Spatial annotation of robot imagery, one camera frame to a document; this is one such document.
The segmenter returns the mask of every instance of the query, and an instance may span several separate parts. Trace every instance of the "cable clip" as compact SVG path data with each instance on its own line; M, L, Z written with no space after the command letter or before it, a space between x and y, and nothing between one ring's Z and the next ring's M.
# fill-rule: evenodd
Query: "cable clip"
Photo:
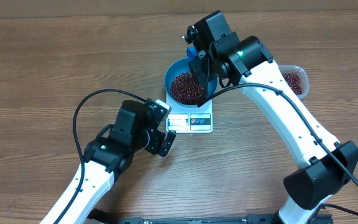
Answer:
M322 139L317 139L317 141L313 141L313 142L317 146L318 144L322 143L323 140Z
M282 96L282 95L283 95L283 93L284 93L284 91L283 91L283 90L276 91L276 95L277 95L277 96Z

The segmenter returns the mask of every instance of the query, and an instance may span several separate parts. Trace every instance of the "plastic container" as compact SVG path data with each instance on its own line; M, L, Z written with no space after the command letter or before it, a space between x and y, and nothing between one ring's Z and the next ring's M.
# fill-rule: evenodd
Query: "plastic container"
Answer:
M164 85L165 90L167 91L167 95L173 99L173 96L171 95L171 84L173 79L184 73L190 71L189 67L189 60L187 58L182 58L177 60L175 63L171 65L171 67L168 68L165 79L164 79ZM212 96L215 93L216 87L218 86L218 79L212 80L208 83L208 95L207 97ZM184 106L187 108L197 108L197 105L185 105L183 103L177 102L175 99L173 99L177 104L180 106Z
M309 93L308 75L303 70L303 68L297 65L279 65L278 69L280 69L282 75L286 73L295 73L298 75L299 80L301 82L301 89L302 89L302 94L297 95L299 99L304 98Z

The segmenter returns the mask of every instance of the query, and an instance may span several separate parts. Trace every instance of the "bean pile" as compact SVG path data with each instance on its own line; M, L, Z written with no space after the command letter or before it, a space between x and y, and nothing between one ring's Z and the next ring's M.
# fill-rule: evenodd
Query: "bean pile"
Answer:
M301 87L301 80L299 79L299 76L297 74L286 73L284 74L284 79L296 95L300 95L303 93Z
M204 87L198 84L191 72L185 72L175 77L171 84L173 98L186 105L196 105L203 94Z

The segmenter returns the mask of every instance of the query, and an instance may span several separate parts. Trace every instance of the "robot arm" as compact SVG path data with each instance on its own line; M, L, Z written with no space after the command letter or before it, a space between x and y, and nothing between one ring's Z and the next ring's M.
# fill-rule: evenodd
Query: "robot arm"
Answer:
M164 102L148 99L144 104L122 102L116 123L107 125L85 148L85 176L81 190L59 223L83 223L99 199L111 189L118 177L131 165L136 150L165 157L175 133L167 136L157 127L171 107ZM102 137L110 130L108 138ZM58 199L42 224L54 223L68 205L81 177L81 165L66 191Z
M353 142L340 144L335 136L323 128L311 115L302 102L292 92L273 60L272 54L256 37L250 36L240 41L230 30L223 14L216 11L189 26L183 36L187 44L196 49L195 58L189 62L190 70L200 85L218 78L228 78L234 86L250 83L241 88L263 112L287 145L298 170L284 179L284 186L290 195L278 212L278 223L306 223L314 215L317 207L349 181L320 145L321 142L350 172L358 161L358 148ZM210 73L202 68L208 58ZM271 88L252 86L265 85L284 93L287 99ZM309 122L294 109L296 106Z

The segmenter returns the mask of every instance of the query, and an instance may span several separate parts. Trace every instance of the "scale label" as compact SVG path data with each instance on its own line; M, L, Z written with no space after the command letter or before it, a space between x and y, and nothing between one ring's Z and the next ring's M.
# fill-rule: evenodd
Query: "scale label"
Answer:
M189 114L170 114L168 115L169 131L186 131L189 128Z
M190 114L190 130L211 130L211 115Z

